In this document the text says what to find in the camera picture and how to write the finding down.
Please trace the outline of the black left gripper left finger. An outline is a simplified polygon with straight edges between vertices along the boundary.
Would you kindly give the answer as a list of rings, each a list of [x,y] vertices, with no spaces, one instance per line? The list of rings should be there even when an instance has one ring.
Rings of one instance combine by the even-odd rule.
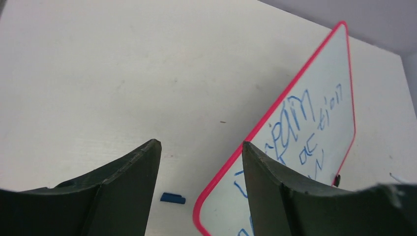
[[[130,153],[54,188],[1,190],[3,236],[143,236],[162,146]]]

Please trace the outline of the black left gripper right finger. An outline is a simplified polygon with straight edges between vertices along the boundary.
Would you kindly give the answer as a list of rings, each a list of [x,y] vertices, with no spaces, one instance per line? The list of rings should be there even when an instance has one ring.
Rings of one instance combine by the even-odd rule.
[[[414,236],[417,187],[378,184],[347,191],[271,159],[250,142],[242,161],[257,236]]]

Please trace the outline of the white whiteboard marker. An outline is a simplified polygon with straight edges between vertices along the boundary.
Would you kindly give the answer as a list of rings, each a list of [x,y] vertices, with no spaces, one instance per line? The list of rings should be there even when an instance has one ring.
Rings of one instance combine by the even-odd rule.
[[[404,179],[404,178],[402,178],[402,177],[400,177],[400,176],[398,176],[398,175],[395,175],[395,174],[393,174],[393,173],[389,173],[389,175],[394,179],[394,180],[396,180],[397,182],[399,182],[399,183],[403,183],[403,184],[408,184],[408,183],[410,183],[408,180],[406,180],[406,179]]]

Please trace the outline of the blue marker cap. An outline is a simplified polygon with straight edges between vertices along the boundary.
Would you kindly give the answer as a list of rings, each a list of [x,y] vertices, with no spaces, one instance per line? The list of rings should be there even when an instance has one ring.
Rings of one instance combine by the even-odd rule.
[[[186,198],[179,194],[164,192],[160,197],[160,201],[184,205]]]

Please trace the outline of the red-framed whiteboard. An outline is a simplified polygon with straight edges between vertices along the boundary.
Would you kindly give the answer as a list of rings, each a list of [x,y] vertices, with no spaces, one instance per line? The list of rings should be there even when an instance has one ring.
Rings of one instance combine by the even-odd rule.
[[[348,26],[338,22],[246,137],[272,160],[331,185],[356,135]],[[196,200],[204,236],[251,236],[242,146]]]

